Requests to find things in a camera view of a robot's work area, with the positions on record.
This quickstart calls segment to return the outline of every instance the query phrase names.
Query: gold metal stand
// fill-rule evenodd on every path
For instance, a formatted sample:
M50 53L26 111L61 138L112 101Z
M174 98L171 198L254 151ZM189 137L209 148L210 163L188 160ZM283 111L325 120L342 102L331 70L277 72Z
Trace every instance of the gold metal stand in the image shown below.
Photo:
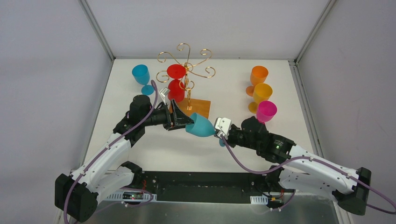
M178 64L182 65L185 68L184 81L183 81L183 78L180 79L179 87L182 90L187 91L187 98L184 98L184 100L182 100L181 102L178 103L179 108L188 116L190 116L191 114L196 112L206 118L209 118L209 110L210 110L211 102L207 101L207 100L191 99L191 90L195 87L195 83L193 81L189 80L188 74L191 73L193 75L203 77L203 78L212 78L216 74L216 70L213 67L208 66L205 68L205 71L209 74L208 76L203 76L203 75L197 74L197 73L193 72L192 70L194 69L195 66L202 64L202 63L206 62L207 60L209 60L213 56L213 53L209 49L202 49L199 52L201 55L208 55L208 53L210 53L210 56L207 59L193 65L188 62L190 59L190 51L191 51L191 47L189 46L189 44L181 43L176 47L176 49L178 51L182 51L182 50L184 50L184 45L188 46L188 56L187 56L186 62L180 63L170 52L167 52L167 51L159 53L157 56L157 60L159 62L163 63L166 61L166 56L164 55L163 61L162 61L162 60L160 60L160 55L169 54ZM164 80L164 81L159 80L158 75L161 72L166 72L166 70L162 70L157 73L157 75L156 75L157 81L161 82L161 83L165 83L170 79L170 77L168 75L161 75L161 77L167 77L168 79Z

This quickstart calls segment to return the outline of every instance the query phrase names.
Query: teal cup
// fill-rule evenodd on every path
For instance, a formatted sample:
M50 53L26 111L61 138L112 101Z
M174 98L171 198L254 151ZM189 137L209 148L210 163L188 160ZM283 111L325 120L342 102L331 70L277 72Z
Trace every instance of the teal cup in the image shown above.
M209 137L215 134L211 122L197 113L193 113L190 118L194 121L192 125L186 125L186 132L198 137Z

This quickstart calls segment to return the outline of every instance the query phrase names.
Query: gold mug tree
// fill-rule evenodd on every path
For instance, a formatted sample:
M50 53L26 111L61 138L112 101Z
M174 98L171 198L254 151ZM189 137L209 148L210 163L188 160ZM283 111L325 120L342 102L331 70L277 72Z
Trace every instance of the gold mug tree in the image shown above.
M194 81L191 81L189 79L188 75L189 75L189 73L191 73L195 76L199 76L199 77L203 77L203 78L212 78L216 74L216 70L213 67L208 66L205 68L205 71L209 74L208 76L203 76L203 75L197 74L197 73L193 72L192 70L194 69L195 66L200 65L200 64L206 62L207 60L209 60L213 56L213 53L209 49L202 49L199 52L201 55L205 56L205 55L208 55L208 53L210 53L210 56L197 64L191 64L188 62L190 59L190 51L191 51L191 47L189 46L189 44L181 43L176 47L176 49L178 51L182 51L182 50L184 50L185 45L188 46L188 56L187 56L187 61L184 63L180 63L170 52L164 51L164 52L161 52L158 54L157 60L159 62L163 63L166 61L166 55L164 55L163 60L160 60L160 56L162 54L169 54L177 62L177 64L169 66L169 68L167 70L159 71L156 75L156 79L158 82L165 83L165 82L168 82L170 78L173 78L175 80L178 80L180 78L178 87L180 87L181 90L187 92L187 98L184 98L183 100L181 100L180 102L177 103L179 108L188 116L191 116L191 114L196 112L196 113L200 114L201 116L209 118L209 110L210 110L211 102L208 100L191 99L191 90L195 87L195 83L194 83ZM168 78L167 80L161 81L158 79L158 75L162 72L167 72L167 75L161 75L161 77L167 77Z

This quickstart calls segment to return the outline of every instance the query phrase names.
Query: orange cup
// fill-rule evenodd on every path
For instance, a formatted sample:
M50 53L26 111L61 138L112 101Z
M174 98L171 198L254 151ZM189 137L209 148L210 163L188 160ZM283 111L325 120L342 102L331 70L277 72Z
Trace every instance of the orange cup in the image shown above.
M246 94L253 96L255 87L259 83L263 83L268 76L268 69L263 66L255 66L250 73L250 82L252 86L246 88Z
M255 101L249 104L248 106L249 111L256 114L259 103L265 100L269 100L269 98L272 95L272 92L273 91L270 85L265 83L257 84L253 93L253 99Z

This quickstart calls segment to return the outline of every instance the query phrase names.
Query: gray floor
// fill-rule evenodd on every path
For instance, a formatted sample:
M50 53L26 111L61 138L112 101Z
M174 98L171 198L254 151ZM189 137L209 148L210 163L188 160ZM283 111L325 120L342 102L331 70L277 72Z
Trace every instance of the gray floor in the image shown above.
M102 202L98 209L112 202ZM139 208L115 204L94 214L87 224L338 224L334 205L317 196L295 196L281 212L264 205L219 203L150 203Z

